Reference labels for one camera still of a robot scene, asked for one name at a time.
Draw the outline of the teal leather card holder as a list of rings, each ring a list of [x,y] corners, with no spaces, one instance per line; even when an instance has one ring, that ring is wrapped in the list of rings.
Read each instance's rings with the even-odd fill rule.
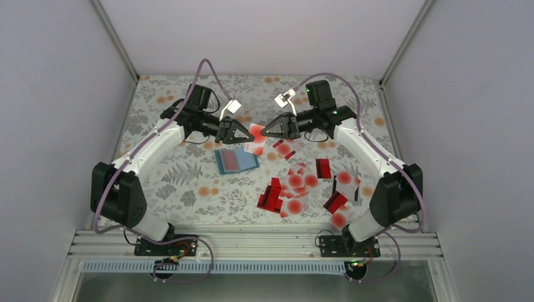
[[[221,150],[233,150],[234,151],[237,165],[239,167],[239,170],[237,172],[224,172],[222,164],[221,164],[220,154],[219,154]],[[257,169],[259,167],[258,156],[251,154],[249,152],[245,152],[244,147],[237,147],[233,149],[224,148],[224,149],[216,150],[215,160],[217,163],[217,167],[219,169],[219,173],[221,175],[238,174],[241,172],[246,172],[246,171],[250,171],[253,169]]]

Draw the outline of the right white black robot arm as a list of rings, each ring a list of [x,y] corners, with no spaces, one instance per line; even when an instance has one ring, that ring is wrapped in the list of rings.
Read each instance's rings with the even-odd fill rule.
[[[408,216],[426,214],[423,200],[423,172],[417,164],[407,165],[388,152],[363,128],[359,113],[338,106],[327,80],[301,82],[312,109],[295,109],[279,115],[262,130],[266,137],[295,139],[318,129],[348,149],[376,182],[368,209],[342,229],[341,248],[356,256],[365,241],[385,233]]]

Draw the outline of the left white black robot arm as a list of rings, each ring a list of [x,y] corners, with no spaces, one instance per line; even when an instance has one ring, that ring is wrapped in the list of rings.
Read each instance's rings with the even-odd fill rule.
[[[173,225],[147,207],[142,189],[144,173],[195,131],[226,145],[254,141],[254,136],[235,118],[206,111],[212,93],[207,87],[191,84],[185,98],[165,109],[154,128],[131,151],[110,164],[95,165],[90,199],[95,233],[111,230],[98,227],[102,216],[114,221],[116,228],[125,227],[143,237],[158,254],[166,255],[174,249]]]

